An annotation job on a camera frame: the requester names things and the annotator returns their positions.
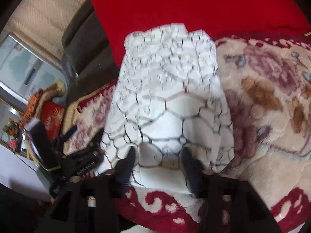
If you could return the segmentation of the white crackle-pattern garment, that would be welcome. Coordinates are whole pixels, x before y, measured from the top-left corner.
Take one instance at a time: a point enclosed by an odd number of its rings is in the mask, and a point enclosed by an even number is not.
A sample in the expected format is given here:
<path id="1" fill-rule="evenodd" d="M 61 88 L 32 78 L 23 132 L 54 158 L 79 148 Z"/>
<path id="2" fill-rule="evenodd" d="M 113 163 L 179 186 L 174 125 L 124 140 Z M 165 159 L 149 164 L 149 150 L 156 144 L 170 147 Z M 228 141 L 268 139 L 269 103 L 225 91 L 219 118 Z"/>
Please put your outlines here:
<path id="1" fill-rule="evenodd" d="M 104 161 L 96 173 L 113 168 L 134 148 L 132 185 L 187 194 L 184 147 L 215 173 L 235 155 L 215 43 L 204 30 L 170 24 L 129 34 L 124 47 L 101 141 Z"/>

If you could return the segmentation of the artificial flower bouquet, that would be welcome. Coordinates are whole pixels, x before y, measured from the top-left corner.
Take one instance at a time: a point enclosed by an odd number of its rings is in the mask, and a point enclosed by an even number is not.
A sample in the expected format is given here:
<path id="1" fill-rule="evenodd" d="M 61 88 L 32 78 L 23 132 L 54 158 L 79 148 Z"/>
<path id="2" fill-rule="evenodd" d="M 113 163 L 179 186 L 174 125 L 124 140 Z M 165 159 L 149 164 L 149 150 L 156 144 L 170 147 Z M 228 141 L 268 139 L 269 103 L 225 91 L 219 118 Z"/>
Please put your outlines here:
<path id="1" fill-rule="evenodd" d="M 4 125 L 2 129 L 4 133 L 14 138 L 17 137 L 19 131 L 18 123 L 14 121 L 12 118 L 8 119 L 7 124 Z"/>

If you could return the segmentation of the orange black patterned cloth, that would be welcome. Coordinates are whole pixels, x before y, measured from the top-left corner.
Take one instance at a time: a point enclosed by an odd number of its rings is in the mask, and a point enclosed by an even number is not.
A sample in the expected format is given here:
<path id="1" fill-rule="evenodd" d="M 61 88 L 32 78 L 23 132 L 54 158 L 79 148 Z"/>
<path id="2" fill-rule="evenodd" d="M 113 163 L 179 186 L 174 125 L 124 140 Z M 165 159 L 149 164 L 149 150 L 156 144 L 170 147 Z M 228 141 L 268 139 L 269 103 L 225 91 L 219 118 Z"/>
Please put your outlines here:
<path id="1" fill-rule="evenodd" d="M 44 93 L 43 89 L 37 90 L 29 99 L 25 111 L 21 115 L 18 121 L 18 127 L 20 130 L 34 117 L 39 101 Z"/>

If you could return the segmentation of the beige padded jacket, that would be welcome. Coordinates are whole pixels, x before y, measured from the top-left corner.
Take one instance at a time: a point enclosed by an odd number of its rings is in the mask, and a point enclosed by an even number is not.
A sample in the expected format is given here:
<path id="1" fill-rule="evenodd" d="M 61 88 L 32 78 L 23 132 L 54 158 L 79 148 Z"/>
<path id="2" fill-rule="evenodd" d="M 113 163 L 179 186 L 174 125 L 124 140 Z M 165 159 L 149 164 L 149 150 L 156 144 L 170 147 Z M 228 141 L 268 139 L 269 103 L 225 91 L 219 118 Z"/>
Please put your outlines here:
<path id="1" fill-rule="evenodd" d="M 60 81 L 60 79 L 57 79 L 52 85 L 48 86 L 47 88 L 43 90 L 44 90 L 44 93 L 39 101 L 38 107 L 36 109 L 36 112 L 33 118 L 40 119 L 40 114 L 42 111 L 43 104 L 45 102 L 52 101 L 54 98 L 62 97 L 66 91 L 65 84 L 62 81 Z"/>

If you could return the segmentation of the dark brown leather sofa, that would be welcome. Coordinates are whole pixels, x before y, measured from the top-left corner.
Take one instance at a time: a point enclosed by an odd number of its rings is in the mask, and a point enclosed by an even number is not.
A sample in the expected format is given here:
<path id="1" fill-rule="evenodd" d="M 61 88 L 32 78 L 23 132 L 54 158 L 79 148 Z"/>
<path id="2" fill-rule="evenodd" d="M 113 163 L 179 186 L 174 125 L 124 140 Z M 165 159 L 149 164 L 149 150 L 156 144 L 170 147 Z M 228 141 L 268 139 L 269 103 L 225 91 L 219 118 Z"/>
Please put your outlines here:
<path id="1" fill-rule="evenodd" d="M 114 62 L 109 41 L 90 0 L 78 9 L 63 37 L 61 68 L 69 104 L 117 80 L 120 68 Z"/>

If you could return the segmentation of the floral red-bordered sofa blanket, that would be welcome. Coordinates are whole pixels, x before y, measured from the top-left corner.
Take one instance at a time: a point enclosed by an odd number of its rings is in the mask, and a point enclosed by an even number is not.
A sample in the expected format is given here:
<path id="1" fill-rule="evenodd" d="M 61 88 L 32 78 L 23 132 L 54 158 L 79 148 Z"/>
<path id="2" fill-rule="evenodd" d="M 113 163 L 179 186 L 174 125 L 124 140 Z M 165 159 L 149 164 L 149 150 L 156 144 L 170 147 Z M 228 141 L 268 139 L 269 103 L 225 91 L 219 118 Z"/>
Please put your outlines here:
<path id="1" fill-rule="evenodd" d="M 300 230 L 310 216 L 310 46 L 234 36 L 216 44 L 235 153 L 219 173 L 249 180 L 282 232 Z M 107 84 L 69 106 L 64 131 L 71 124 L 78 131 L 64 145 L 67 155 L 106 124 L 115 88 Z M 202 201 L 133 185 L 117 206 L 126 219 L 159 232 L 197 232 Z"/>

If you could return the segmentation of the beige dotted curtain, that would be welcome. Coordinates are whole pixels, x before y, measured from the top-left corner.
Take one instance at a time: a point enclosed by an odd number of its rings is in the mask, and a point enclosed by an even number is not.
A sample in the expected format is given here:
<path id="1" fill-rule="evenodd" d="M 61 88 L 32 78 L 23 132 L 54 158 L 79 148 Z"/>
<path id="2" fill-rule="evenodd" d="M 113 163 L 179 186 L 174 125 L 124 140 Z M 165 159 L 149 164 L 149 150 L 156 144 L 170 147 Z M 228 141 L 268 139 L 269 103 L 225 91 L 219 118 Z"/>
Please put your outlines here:
<path id="1" fill-rule="evenodd" d="M 85 0 L 22 0 L 4 29 L 60 68 L 62 36 Z"/>

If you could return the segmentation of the large red blanket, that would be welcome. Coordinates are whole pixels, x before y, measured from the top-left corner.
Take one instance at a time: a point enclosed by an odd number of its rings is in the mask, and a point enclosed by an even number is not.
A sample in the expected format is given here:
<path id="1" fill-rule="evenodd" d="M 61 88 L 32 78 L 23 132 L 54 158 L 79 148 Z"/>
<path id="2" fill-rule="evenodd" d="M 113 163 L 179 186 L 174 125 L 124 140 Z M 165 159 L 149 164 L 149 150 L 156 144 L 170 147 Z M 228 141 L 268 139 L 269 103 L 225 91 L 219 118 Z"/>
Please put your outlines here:
<path id="1" fill-rule="evenodd" d="M 91 0 L 108 37 L 114 61 L 120 65 L 124 40 L 131 32 L 182 23 L 187 30 L 210 36 L 248 30 L 310 30 L 294 0 Z"/>

